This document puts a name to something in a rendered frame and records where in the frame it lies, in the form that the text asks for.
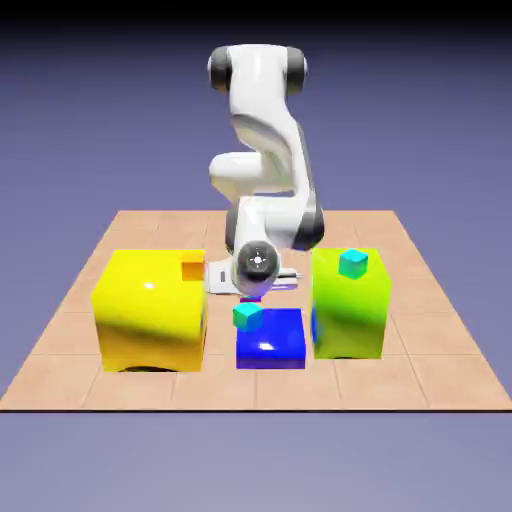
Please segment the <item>large blue box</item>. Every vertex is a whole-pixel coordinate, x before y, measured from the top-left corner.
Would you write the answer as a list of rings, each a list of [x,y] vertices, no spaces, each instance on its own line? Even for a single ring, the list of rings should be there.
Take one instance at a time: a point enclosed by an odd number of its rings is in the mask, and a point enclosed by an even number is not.
[[[238,369],[304,369],[306,341],[300,309],[264,309],[261,325],[237,330]]]

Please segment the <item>small teal cube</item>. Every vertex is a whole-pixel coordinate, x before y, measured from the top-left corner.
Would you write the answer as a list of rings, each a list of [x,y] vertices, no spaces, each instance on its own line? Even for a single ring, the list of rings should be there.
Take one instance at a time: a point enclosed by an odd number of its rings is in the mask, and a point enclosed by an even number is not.
[[[242,302],[232,310],[233,324],[241,331],[254,331],[261,327],[263,322],[263,308],[254,302]]]

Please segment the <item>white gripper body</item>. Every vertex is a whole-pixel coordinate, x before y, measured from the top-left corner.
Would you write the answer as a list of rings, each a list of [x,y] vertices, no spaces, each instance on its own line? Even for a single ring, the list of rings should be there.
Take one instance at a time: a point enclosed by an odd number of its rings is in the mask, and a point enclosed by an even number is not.
[[[302,275],[293,268],[281,268],[271,284],[236,284],[233,258],[211,261],[205,266],[205,290],[215,295],[264,296],[270,291],[292,290],[298,286]]]

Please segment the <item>small cyan cube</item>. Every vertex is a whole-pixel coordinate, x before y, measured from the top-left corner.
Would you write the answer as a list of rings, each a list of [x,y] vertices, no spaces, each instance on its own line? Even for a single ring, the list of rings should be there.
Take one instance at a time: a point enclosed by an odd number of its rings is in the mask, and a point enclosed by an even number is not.
[[[350,248],[339,256],[338,273],[352,280],[362,277],[368,269],[369,256],[366,252]]]

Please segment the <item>large lime green box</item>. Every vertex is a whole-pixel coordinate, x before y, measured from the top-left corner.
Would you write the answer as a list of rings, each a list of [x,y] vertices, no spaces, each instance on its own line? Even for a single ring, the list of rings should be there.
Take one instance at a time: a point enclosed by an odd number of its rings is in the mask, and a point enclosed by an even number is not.
[[[391,279],[378,251],[367,272],[352,280],[338,273],[339,256],[350,248],[315,248],[311,253],[311,332],[317,359],[381,357]]]

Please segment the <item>large yellow box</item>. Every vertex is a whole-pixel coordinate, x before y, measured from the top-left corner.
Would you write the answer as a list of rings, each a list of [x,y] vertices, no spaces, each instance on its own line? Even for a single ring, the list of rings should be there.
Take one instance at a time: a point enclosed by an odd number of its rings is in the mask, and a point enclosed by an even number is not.
[[[201,369],[207,322],[203,281],[183,281],[182,261],[202,249],[119,249],[91,295],[103,369]]]

